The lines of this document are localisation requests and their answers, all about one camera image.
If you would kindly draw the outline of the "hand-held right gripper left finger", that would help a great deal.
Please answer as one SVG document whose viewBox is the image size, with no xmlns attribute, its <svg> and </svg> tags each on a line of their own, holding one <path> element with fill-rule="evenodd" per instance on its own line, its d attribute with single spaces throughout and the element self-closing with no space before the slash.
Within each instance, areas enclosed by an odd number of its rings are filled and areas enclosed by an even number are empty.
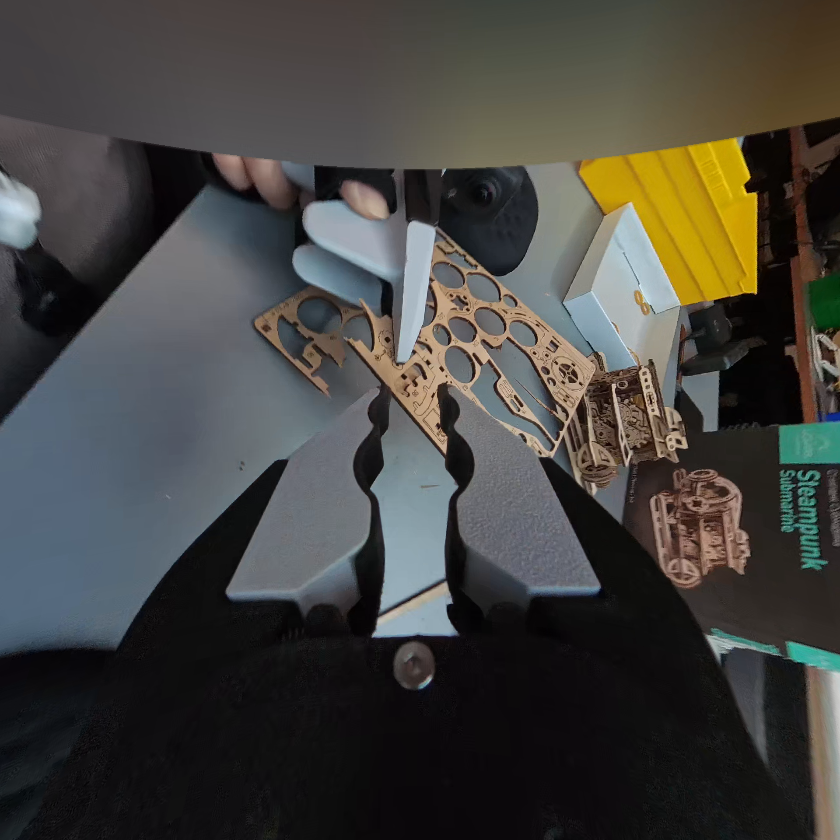
<svg viewBox="0 0 840 840">
<path fill-rule="evenodd" d="M 363 394 L 287 460 L 227 585 L 231 602 L 338 611 L 372 635 L 382 603 L 385 547 L 372 487 L 384 466 L 389 394 Z"/>
</svg>

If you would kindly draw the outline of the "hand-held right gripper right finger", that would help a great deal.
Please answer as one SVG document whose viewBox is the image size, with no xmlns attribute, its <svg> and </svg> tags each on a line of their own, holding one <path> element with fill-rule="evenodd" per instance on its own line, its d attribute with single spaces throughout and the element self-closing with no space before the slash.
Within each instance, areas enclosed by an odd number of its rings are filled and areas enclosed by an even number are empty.
<svg viewBox="0 0 840 840">
<path fill-rule="evenodd" d="M 541 458 L 458 387 L 437 389 L 446 435 L 447 614 L 457 634 L 483 629 L 492 613 L 525 620 L 532 604 L 593 597 L 602 585 Z"/>
</svg>

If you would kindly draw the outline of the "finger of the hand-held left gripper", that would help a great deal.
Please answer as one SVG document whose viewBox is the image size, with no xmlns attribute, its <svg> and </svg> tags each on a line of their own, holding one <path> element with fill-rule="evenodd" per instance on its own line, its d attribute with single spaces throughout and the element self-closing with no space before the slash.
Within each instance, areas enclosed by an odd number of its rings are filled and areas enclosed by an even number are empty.
<svg viewBox="0 0 840 840">
<path fill-rule="evenodd" d="M 395 291 L 393 316 L 398 364 L 410 360 L 424 325 L 436 235 L 436 229 L 430 224 L 417 220 L 407 224 L 404 272 Z"/>
</svg>

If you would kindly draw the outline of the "laser-cut wooden parts sheet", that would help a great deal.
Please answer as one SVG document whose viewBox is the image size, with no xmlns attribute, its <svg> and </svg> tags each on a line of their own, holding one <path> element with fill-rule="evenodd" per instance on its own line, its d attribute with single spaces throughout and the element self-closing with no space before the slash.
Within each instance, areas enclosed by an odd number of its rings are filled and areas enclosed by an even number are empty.
<svg viewBox="0 0 840 840">
<path fill-rule="evenodd" d="M 438 387 L 452 385 L 478 408 L 480 376 L 491 372 L 493 391 L 511 419 L 500 421 L 538 456 L 557 453 L 567 427 L 595 373 L 595 363 L 527 307 L 478 261 L 443 232 L 437 233 L 427 303 L 432 309 L 408 362 L 396 361 L 392 318 L 365 304 L 341 303 L 315 287 L 304 287 L 254 321 L 255 330 L 325 396 L 322 362 L 343 367 L 352 350 L 397 404 L 443 454 L 447 436 L 440 420 Z M 555 432 L 541 423 L 526 403 L 524 385 L 516 388 L 491 350 L 516 348 L 538 377 L 548 401 L 531 395 L 553 418 Z"/>
</svg>

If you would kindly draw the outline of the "assembled wooden submarine model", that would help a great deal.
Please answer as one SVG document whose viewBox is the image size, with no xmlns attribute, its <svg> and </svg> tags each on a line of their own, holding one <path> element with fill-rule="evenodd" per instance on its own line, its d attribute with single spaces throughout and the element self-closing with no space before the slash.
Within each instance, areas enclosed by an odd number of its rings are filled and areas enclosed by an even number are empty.
<svg viewBox="0 0 840 840">
<path fill-rule="evenodd" d="M 679 461 L 688 447 L 681 415 L 667 406 L 655 363 L 606 369 L 594 352 L 595 372 L 570 421 L 564 442 L 575 480 L 590 494 L 610 486 L 618 469 L 645 461 Z"/>
</svg>

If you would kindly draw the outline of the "black model kit box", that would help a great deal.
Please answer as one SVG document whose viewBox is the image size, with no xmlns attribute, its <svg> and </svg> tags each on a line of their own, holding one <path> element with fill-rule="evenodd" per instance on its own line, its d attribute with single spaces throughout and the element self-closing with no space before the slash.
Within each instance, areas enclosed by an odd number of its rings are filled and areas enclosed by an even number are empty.
<svg viewBox="0 0 840 840">
<path fill-rule="evenodd" d="M 623 524 L 706 635 L 838 672 L 838 423 L 699 434 L 632 468 Z"/>
</svg>

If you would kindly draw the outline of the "person's left hand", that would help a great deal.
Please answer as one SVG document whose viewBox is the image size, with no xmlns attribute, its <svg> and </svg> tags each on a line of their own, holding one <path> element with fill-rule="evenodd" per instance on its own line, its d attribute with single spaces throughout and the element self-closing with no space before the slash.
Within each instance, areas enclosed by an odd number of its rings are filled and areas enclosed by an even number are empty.
<svg viewBox="0 0 840 840">
<path fill-rule="evenodd" d="M 304 191 L 287 178 L 280 161 L 232 154 L 211 154 L 211 160 L 216 173 L 235 191 L 256 191 L 260 199 L 278 211 L 302 209 L 316 199 L 314 193 Z M 339 195 L 365 218 L 378 221 L 392 215 L 387 197 L 366 183 L 344 180 Z"/>
</svg>

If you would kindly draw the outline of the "white cardboard box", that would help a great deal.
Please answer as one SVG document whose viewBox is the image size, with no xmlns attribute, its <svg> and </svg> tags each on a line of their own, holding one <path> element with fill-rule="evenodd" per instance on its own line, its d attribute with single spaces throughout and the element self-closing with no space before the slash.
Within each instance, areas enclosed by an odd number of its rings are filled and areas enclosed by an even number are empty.
<svg viewBox="0 0 840 840">
<path fill-rule="evenodd" d="M 666 373 L 680 303 L 633 204 L 604 216 L 563 304 L 609 371 L 654 361 Z"/>
</svg>

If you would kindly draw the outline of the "yellow plastic bin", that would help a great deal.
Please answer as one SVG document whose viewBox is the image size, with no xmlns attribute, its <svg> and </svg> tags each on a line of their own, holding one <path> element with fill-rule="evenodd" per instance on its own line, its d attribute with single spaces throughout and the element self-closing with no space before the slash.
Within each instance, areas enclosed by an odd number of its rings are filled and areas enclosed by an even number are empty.
<svg viewBox="0 0 840 840">
<path fill-rule="evenodd" d="M 604 214 L 633 204 L 683 305 L 758 290 L 758 197 L 740 139 L 580 163 Z"/>
</svg>

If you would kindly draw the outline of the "dark grey object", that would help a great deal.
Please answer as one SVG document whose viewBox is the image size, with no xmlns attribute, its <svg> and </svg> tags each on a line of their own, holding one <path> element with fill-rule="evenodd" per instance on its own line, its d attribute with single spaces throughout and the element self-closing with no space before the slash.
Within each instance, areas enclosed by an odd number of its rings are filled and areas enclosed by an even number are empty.
<svg viewBox="0 0 840 840">
<path fill-rule="evenodd" d="M 751 351 L 747 339 L 732 337 L 732 322 L 720 303 L 697 309 L 689 314 L 690 330 L 685 341 L 693 342 L 695 353 L 685 357 L 679 366 L 683 377 L 720 373 L 732 368 Z"/>
</svg>

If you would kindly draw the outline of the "person's grey clothing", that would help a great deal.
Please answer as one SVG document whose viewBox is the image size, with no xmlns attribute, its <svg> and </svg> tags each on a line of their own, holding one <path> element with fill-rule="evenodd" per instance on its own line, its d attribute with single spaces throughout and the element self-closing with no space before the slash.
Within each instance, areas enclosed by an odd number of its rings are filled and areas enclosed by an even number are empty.
<svg viewBox="0 0 840 840">
<path fill-rule="evenodd" d="M 48 336 L 27 323 L 16 258 L 1 256 L 1 412 L 14 410 L 80 329 L 207 183 L 209 153 L 1 118 L 2 168 L 42 208 L 40 242 L 88 291 L 78 320 Z"/>
</svg>

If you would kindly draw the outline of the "green crate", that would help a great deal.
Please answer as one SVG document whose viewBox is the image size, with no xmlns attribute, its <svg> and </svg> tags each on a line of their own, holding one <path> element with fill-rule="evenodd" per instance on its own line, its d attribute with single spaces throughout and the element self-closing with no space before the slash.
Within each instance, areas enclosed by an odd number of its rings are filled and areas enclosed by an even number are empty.
<svg viewBox="0 0 840 840">
<path fill-rule="evenodd" d="M 807 284 L 808 308 L 812 325 L 818 332 L 839 330 L 839 273 Z"/>
</svg>

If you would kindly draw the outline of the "wooden shelf frame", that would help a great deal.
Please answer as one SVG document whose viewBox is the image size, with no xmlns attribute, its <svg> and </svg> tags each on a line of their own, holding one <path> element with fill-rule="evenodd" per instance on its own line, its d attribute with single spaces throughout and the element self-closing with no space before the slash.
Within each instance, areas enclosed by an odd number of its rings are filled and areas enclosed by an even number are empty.
<svg viewBox="0 0 840 840">
<path fill-rule="evenodd" d="M 818 404 L 814 384 L 812 344 L 809 325 L 808 286 L 816 278 L 812 237 L 805 209 L 807 170 L 805 167 L 806 137 L 804 128 L 789 128 L 791 146 L 791 206 L 794 214 L 796 256 L 791 259 L 791 289 L 794 311 L 794 358 L 799 378 L 802 421 L 818 420 Z"/>
</svg>

